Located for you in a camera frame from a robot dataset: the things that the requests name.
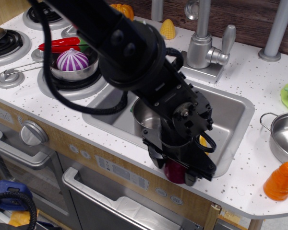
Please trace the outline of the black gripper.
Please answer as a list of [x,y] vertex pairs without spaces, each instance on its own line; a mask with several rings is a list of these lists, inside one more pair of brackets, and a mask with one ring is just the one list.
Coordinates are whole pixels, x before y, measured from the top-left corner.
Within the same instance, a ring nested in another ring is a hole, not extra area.
[[[211,180],[216,172],[216,165],[207,153],[216,150],[216,143],[205,132],[189,140],[176,138],[170,140],[160,130],[146,129],[141,131],[143,143],[148,146],[149,156],[154,165],[162,169],[165,162],[171,159],[186,168],[184,183],[193,186],[197,179]],[[200,145],[199,136],[207,142],[207,148]]]

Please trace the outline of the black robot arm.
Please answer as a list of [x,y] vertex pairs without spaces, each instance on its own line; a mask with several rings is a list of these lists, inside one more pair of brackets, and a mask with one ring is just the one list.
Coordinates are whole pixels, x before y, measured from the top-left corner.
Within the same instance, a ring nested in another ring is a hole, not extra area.
[[49,0],[48,5],[77,29],[99,54],[99,66],[112,86],[137,95],[160,116],[155,130],[141,135],[154,165],[177,184],[211,180],[216,165],[208,157],[216,144],[212,107],[179,72],[180,52],[166,48],[152,26],[126,18],[102,0]]

